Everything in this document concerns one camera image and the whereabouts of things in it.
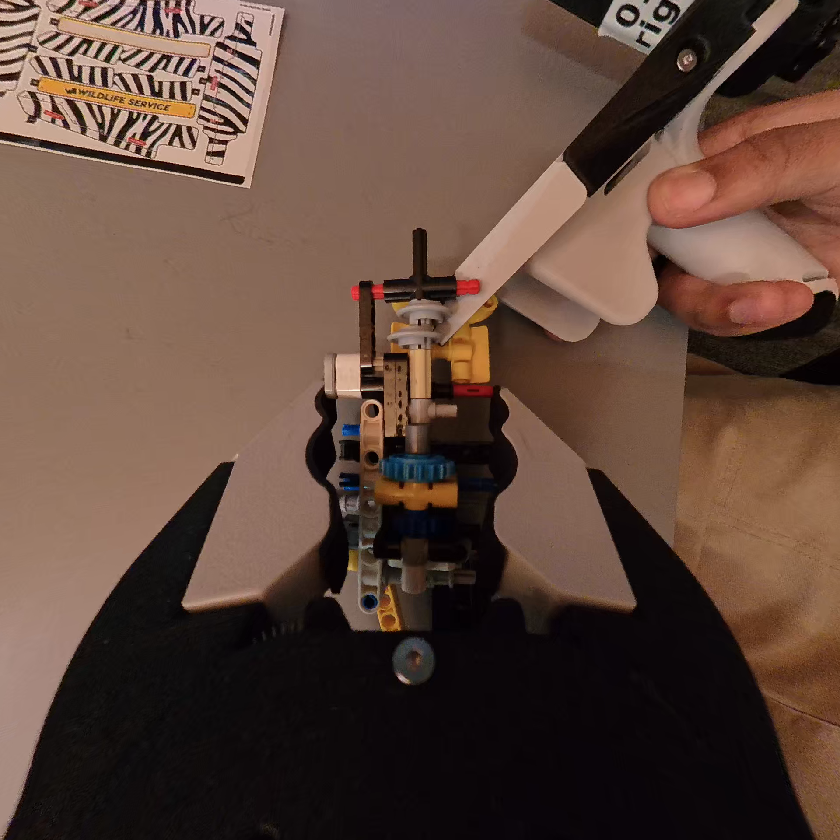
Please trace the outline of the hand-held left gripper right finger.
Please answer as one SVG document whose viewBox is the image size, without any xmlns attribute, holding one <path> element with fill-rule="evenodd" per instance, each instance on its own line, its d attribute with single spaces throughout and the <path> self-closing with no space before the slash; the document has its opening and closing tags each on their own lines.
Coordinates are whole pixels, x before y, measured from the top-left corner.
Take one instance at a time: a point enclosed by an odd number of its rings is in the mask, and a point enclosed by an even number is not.
<svg viewBox="0 0 840 840">
<path fill-rule="evenodd" d="M 567 606 L 632 612 L 636 598 L 585 462 L 508 388 L 500 400 L 516 467 L 493 512 L 507 555 L 497 596 L 520 605 L 531 634 L 547 634 Z"/>
</svg>

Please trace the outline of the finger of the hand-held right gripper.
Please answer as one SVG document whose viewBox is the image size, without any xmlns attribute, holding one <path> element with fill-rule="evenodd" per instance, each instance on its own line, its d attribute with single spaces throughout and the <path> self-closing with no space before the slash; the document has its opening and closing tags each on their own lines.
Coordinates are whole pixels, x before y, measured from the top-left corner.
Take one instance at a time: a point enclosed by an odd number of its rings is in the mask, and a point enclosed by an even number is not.
<svg viewBox="0 0 840 840">
<path fill-rule="evenodd" d="M 477 280 L 475 295 L 460 296 L 437 330 L 444 344 L 585 204 L 585 185 L 556 159 L 457 267 L 457 280 Z"/>
</svg>

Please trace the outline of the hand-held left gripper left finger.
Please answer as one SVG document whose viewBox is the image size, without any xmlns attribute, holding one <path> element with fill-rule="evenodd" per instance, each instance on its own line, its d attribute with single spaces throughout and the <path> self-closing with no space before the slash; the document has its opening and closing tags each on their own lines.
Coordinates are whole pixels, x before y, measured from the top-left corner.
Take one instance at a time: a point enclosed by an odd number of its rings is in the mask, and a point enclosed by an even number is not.
<svg viewBox="0 0 840 840">
<path fill-rule="evenodd" d="M 261 604 L 300 621 L 341 591 L 349 559 L 336 489 L 337 411 L 316 381 L 237 456 L 183 596 L 190 613 Z"/>
</svg>

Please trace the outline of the multicoloured lego gear assembly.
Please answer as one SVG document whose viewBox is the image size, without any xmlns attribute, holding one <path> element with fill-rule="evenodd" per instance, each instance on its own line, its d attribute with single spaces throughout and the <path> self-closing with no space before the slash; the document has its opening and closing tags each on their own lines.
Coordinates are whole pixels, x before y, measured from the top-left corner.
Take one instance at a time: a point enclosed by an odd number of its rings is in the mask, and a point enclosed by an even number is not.
<svg viewBox="0 0 840 840">
<path fill-rule="evenodd" d="M 462 403 L 487 407 L 490 298 L 445 343 L 456 303 L 477 280 L 432 276 L 427 232 L 413 231 L 412 272 L 352 288 L 359 350 L 329 355 L 326 396 L 358 404 L 345 424 L 339 506 L 348 534 L 350 589 L 365 628 L 402 632 L 471 622 L 480 535 L 497 483 L 488 443 L 457 437 Z"/>
</svg>

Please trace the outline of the person's right hand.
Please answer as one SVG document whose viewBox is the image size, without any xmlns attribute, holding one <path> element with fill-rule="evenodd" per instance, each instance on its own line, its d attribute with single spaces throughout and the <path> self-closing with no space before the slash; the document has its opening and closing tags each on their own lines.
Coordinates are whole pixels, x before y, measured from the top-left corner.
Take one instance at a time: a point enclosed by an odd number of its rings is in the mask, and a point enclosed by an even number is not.
<svg viewBox="0 0 840 840">
<path fill-rule="evenodd" d="M 779 101 L 712 126 L 703 158 L 659 175 L 654 223 L 691 228 L 759 209 L 839 279 L 839 90 Z M 717 286 L 668 265 L 658 304 L 688 328 L 740 337 L 805 315 L 812 293 L 792 280 Z"/>
</svg>

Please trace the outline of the person's leg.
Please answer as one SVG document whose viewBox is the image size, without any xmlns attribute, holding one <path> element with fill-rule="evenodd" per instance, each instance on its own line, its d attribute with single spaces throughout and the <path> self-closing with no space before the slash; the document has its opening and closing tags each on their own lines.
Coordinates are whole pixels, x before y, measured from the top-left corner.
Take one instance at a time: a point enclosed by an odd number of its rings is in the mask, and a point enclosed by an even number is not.
<svg viewBox="0 0 840 840">
<path fill-rule="evenodd" d="M 727 621 L 817 838 L 839 838 L 839 391 L 686 378 L 675 550 Z"/>
</svg>

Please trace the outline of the dark cloth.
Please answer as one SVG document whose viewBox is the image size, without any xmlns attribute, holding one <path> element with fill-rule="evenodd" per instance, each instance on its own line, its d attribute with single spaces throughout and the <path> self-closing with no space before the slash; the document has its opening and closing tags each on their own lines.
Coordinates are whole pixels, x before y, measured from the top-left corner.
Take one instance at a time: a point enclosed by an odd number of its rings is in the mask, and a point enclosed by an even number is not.
<svg viewBox="0 0 840 840">
<path fill-rule="evenodd" d="M 781 377 L 813 385 L 839 385 L 839 310 L 810 337 L 719 338 L 689 331 L 688 351 L 738 373 Z"/>
</svg>

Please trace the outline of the zebra striped sticker sheet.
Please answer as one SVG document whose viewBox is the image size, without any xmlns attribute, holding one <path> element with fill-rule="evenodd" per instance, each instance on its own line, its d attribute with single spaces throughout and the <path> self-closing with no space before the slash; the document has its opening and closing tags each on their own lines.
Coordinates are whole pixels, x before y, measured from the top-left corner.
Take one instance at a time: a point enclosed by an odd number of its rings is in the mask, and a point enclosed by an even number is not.
<svg viewBox="0 0 840 840">
<path fill-rule="evenodd" d="M 285 10 L 2 1 L 1 142 L 249 188 Z"/>
</svg>

